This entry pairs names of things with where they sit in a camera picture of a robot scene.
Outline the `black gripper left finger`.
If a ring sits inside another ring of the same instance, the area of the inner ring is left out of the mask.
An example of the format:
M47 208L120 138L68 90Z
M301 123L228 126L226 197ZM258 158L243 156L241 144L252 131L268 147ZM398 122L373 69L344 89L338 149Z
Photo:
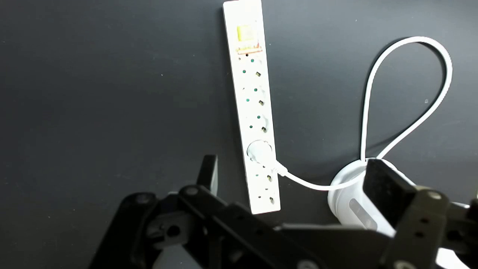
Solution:
M204 156L197 177L197 185L209 191L213 197L217 195L217 158Z

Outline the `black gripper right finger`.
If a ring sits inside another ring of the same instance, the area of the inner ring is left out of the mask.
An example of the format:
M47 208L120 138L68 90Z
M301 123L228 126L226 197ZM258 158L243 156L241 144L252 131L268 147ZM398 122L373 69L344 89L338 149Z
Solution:
M416 186L386 161L370 159L365 165L364 195L377 214L397 232L407 229L407 210Z

